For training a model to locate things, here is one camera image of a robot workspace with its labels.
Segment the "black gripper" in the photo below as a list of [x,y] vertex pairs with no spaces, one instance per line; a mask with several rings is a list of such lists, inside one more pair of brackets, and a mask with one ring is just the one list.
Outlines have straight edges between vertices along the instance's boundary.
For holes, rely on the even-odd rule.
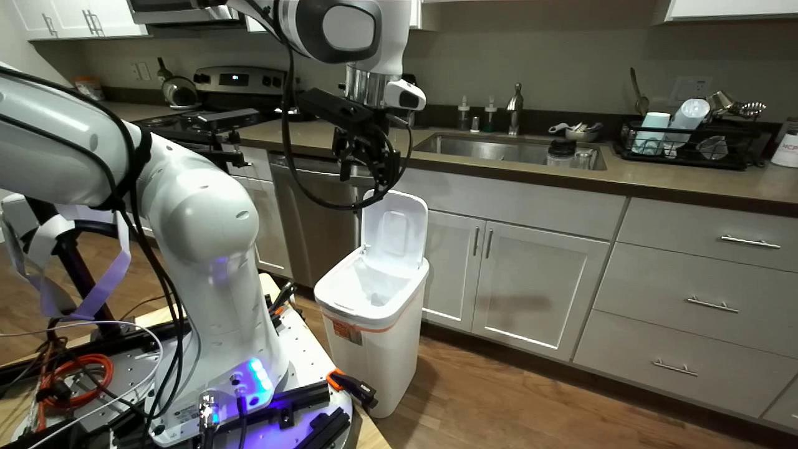
[[335,124],[333,149],[339,176],[366,168],[376,188],[395,188],[401,176],[401,154],[389,143],[386,114],[324,90],[298,94],[298,106]]

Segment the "robot base platform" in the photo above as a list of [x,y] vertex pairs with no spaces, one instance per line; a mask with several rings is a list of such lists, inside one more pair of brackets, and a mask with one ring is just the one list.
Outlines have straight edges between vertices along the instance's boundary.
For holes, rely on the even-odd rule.
[[82,320],[42,331],[2,449],[346,449],[358,415],[273,276],[242,304],[173,325]]

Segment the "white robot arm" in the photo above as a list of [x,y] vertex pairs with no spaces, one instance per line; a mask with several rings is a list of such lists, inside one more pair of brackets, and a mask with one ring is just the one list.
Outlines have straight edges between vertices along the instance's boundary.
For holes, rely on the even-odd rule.
[[[411,0],[228,0],[257,20],[289,55],[346,69],[346,93],[288,93],[346,143],[373,173],[373,199],[399,183],[383,120],[419,113],[428,94],[401,78]],[[248,397],[267,403],[289,360],[267,316],[255,240],[259,215],[248,189],[208,158],[143,130],[100,103],[50,80],[0,67],[0,185],[46,205],[116,209],[149,225],[152,264],[188,311],[191,331],[158,378],[148,438],[158,447],[201,433],[201,400],[257,366]]]

